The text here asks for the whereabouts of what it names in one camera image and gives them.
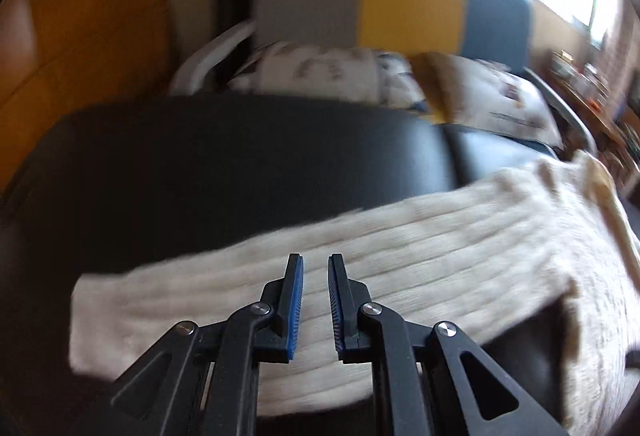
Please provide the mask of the deer print white pillow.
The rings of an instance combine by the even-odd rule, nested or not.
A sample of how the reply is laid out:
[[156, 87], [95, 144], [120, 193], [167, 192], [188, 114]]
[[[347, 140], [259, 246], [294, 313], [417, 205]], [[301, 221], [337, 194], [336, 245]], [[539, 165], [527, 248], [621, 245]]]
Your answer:
[[435, 121], [559, 148], [562, 137], [534, 84], [501, 65], [438, 52], [410, 58]]

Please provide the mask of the grey yellow blue sofa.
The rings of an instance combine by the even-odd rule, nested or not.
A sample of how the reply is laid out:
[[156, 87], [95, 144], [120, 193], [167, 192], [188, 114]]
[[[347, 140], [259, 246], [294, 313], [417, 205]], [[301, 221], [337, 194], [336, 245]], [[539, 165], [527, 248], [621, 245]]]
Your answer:
[[576, 113], [529, 67], [534, 12], [530, 0], [218, 0], [224, 30], [184, 62], [173, 94], [194, 94], [207, 74], [245, 40], [329, 48], [369, 47], [419, 58], [457, 53], [509, 66], [537, 86], [594, 153], [596, 142]]

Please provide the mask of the wooden shelf with clutter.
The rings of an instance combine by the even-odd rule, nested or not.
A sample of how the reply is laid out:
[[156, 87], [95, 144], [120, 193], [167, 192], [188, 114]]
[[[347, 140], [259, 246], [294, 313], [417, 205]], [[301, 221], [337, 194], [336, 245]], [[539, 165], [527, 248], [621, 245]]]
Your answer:
[[578, 70], [564, 50], [550, 51], [544, 80], [567, 103], [586, 126], [596, 144], [597, 158], [608, 167], [618, 191], [631, 197], [639, 183], [639, 164], [629, 150], [624, 130], [605, 115], [606, 87], [593, 67]]

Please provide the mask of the cream knitted sweater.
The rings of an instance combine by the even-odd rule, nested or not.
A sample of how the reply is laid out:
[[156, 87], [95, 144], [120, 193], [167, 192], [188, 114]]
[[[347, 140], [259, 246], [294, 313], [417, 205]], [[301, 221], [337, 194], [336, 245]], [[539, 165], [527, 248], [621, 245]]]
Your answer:
[[630, 398], [639, 241], [610, 173], [582, 151], [122, 275], [85, 274], [70, 303], [70, 367], [114, 380], [175, 323], [213, 323], [247, 305], [293, 253], [305, 260], [297, 348], [292, 364], [262, 371], [263, 416], [343, 407], [370, 393], [363, 366], [337, 361], [326, 283], [333, 253], [379, 303], [415, 323], [452, 321], [480, 344], [559, 300], [570, 434], [607, 433]]

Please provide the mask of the triangle pattern pillow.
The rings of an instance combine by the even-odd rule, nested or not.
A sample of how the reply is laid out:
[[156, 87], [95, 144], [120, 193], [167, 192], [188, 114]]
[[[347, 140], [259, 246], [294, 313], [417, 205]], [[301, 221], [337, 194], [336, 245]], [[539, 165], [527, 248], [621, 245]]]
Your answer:
[[274, 42], [250, 56], [230, 80], [229, 88], [246, 94], [428, 111], [424, 92], [404, 56], [363, 47]]

